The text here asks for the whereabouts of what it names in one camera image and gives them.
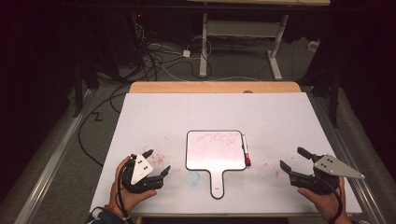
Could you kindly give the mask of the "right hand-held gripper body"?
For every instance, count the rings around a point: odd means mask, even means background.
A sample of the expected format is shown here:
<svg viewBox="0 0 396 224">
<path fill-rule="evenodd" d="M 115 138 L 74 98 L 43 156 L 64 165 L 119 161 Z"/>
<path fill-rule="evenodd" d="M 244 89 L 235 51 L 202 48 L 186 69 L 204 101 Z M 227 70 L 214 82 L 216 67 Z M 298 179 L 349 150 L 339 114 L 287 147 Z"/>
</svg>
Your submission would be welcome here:
<svg viewBox="0 0 396 224">
<path fill-rule="evenodd" d="M 313 154 L 311 161 L 314 172 L 312 175 L 297 173 L 291 169 L 289 178 L 292 186 L 309 189 L 318 195 L 328 195 L 338 188 L 340 176 L 365 178 L 364 174 L 329 154 Z"/>
</svg>

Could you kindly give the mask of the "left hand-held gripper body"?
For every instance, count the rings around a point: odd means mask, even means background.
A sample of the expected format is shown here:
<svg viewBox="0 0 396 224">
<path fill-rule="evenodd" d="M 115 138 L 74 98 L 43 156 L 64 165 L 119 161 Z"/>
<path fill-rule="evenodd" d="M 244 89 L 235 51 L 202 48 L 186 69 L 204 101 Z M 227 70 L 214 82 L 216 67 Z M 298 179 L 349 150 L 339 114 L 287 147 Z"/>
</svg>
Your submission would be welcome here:
<svg viewBox="0 0 396 224">
<path fill-rule="evenodd" d="M 153 167 L 142 154 L 132 154 L 120 171 L 121 184 L 130 193 L 143 193 L 151 189 L 161 189 L 163 180 L 149 176 Z"/>
</svg>

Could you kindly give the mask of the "white marker with red cap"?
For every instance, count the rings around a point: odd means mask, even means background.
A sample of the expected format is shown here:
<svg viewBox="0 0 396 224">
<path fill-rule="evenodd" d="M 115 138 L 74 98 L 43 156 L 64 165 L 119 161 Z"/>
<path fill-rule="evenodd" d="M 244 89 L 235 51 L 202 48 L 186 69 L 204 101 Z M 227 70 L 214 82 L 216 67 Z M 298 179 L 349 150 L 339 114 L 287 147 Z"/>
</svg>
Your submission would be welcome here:
<svg viewBox="0 0 396 224">
<path fill-rule="evenodd" d="M 247 167 L 251 166 L 251 160 L 250 157 L 248 155 L 248 145 L 247 145 L 247 139 L 246 136 L 244 134 L 242 134 L 242 147 L 244 150 L 244 156 L 245 156 L 245 164 Z"/>
</svg>

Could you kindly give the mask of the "white paddle whiteboard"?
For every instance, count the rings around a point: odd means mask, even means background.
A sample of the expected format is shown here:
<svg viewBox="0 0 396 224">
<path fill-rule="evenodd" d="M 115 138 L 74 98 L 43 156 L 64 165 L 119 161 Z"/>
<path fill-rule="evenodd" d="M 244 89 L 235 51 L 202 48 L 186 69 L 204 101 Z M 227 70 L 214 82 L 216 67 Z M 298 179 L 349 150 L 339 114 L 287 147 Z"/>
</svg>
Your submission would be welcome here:
<svg viewBox="0 0 396 224">
<path fill-rule="evenodd" d="M 242 134 L 239 131 L 189 131 L 185 165 L 190 171 L 209 172 L 211 196 L 221 199 L 225 193 L 223 174 L 247 167 Z"/>
</svg>

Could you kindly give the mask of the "person's right hand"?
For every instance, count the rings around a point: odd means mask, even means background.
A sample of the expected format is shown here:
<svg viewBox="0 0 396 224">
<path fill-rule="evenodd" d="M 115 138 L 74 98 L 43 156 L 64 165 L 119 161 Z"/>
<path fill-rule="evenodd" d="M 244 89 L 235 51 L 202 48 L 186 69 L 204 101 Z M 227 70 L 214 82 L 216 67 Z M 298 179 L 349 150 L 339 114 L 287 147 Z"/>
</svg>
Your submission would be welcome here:
<svg viewBox="0 0 396 224">
<path fill-rule="evenodd" d="M 333 224 L 338 218 L 350 218 L 346 211 L 345 180 L 339 178 L 339 187 L 336 193 L 317 195 L 309 189 L 298 188 L 297 191 L 310 201 L 328 224 Z"/>
</svg>

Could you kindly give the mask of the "person's left hand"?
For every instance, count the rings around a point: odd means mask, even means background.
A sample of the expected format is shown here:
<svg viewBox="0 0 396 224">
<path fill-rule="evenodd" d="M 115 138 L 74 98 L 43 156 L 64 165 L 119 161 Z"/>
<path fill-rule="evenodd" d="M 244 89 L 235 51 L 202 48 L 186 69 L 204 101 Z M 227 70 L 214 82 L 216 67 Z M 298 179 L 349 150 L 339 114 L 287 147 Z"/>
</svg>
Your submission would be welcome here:
<svg viewBox="0 0 396 224">
<path fill-rule="evenodd" d="M 127 190 L 120 190 L 119 182 L 119 173 L 123 167 L 123 165 L 129 160 L 129 157 L 126 157 L 121 161 L 118 165 L 115 173 L 115 180 L 112 184 L 109 202 L 107 205 L 110 207 L 111 211 L 117 214 L 119 217 L 123 217 L 123 212 L 121 207 L 124 207 L 124 210 L 128 215 L 132 213 L 134 208 L 141 202 L 155 196 L 157 191 L 155 189 L 151 189 L 145 191 L 140 194 L 130 193 Z"/>
</svg>

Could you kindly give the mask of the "black metal stand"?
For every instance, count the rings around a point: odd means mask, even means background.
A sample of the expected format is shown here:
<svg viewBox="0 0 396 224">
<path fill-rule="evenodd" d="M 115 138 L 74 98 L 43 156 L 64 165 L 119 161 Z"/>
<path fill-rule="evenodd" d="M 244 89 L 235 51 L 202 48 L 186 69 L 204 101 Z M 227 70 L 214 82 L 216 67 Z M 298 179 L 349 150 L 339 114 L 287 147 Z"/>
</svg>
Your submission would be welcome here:
<svg viewBox="0 0 396 224">
<path fill-rule="evenodd" d="M 74 67 L 74 79 L 75 79 L 75 112 L 74 117 L 76 118 L 82 108 L 83 94 L 82 94 L 82 78 L 81 78 L 80 63 L 76 63 Z"/>
<path fill-rule="evenodd" d="M 338 107 L 338 95 L 339 95 L 339 82 L 340 77 L 338 73 L 333 75 L 332 87 L 331 87 L 331 99 L 329 107 L 329 118 L 334 128 L 338 127 L 337 124 L 337 107 Z"/>
</svg>

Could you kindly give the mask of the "large white board sheet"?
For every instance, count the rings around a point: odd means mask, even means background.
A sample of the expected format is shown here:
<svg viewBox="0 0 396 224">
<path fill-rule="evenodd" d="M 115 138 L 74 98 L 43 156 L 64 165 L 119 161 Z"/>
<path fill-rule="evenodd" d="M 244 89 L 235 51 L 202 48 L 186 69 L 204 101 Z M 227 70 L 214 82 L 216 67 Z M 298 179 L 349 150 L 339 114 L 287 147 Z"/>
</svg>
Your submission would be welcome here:
<svg viewBox="0 0 396 224">
<path fill-rule="evenodd" d="M 189 131 L 239 131 L 247 139 L 251 166 L 224 173 L 225 193 L 210 193 L 207 171 L 186 168 Z M 103 205 L 120 161 L 153 149 L 159 173 L 171 165 L 163 187 L 139 204 L 139 216 L 313 216 L 315 206 L 290 184 L 280 161 L 303 174 L 313 164 L 303 147 L 330 154 L 332 147 L 306 94 L 300 93 L 129 93 L 106 156 L 92 206 Z"/>
</svg>

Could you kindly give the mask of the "wooden table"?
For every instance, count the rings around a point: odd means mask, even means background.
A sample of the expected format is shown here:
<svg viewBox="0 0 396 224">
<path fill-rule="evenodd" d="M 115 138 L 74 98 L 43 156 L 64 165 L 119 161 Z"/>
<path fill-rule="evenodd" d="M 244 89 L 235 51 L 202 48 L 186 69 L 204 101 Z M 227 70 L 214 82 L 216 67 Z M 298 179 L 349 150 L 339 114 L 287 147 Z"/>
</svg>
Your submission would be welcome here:
<svg viewBox="0 0 396 224">
<path fill-rule="evenodd" d="M 136 82 L 132 84 L 129 93 L 295 93 L 301 92 L 295 82 Z"/>
</svg>

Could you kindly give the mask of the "grey metal floor rail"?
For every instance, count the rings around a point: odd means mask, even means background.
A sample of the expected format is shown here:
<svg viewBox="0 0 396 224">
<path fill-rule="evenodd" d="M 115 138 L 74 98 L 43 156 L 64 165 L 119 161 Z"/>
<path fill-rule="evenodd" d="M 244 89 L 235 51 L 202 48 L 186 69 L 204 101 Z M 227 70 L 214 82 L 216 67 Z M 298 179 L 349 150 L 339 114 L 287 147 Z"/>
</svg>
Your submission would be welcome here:
<svg viewBox="0 0 396 224">
<path fill-rule="evenodd" d="M 349 178 L 347 181 L 362 209 L 360 215 L 353 217 L 370 224 L 387 224 L 387 198 L 382 196 L 382 192 L 387 193 L 392 183 L 385 181 L 385 186 L 382 186 L 379 181 L 383 177 L 389 177 L 389 173 L 350 109 L 347 98 L 340 95 L 336 125 L 333 125 L 329 117 L 327 98 L 311 94 L 308 94 L 308 98 L 335 155 L 365 175 L 364 179 Z"/>
<path fill-rule="evenodd" d="M 43 167 L 36 173 L 35 184 L 32 186 L 30 194 L 13 224 L 31 224 L 33 222 L 35 214 L 62 164 L 71 139 L 95 94 L 96 91 L 84 91 L 82 108 L 75 112 L 78 106 L 77 104 L 71 104 L 35 154 L 32 163 L 38 164 L 42 161 Z"/>
</svg>

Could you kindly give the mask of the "white metal desk frame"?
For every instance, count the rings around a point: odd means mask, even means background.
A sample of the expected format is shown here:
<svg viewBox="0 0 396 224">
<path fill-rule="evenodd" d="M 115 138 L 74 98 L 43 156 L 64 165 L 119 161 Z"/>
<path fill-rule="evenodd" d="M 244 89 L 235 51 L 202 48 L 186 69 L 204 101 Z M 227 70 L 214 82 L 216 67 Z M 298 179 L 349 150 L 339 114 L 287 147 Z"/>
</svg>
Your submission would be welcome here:
<svg viewBox="0 0 396 224">
<path fill-rule="evenodd" d="M 331 0 L 189 0 L 198 3 L 199 7 L 226 7 L 242 5 L 248 7 L 281 7 L 291 9 L 292 7 L 327 7 Z M 272 49 L 266 51 L 266 56 L 275 80 L 282 80 L 276 55 L 287 26 L 289 13 L 283 13 L 279 21 L 243 21 L 242 19 L 216 19 L 212 20 L 207 12 L 203 13 L 202 39 L 200 54 L 199 77 L 208 77 L 209 51 L 212 45 L 208 38 L 210 36 L 236 36 L 236 37 L 259 37 L 273 38 L 275 40 Z"/>
</svg>

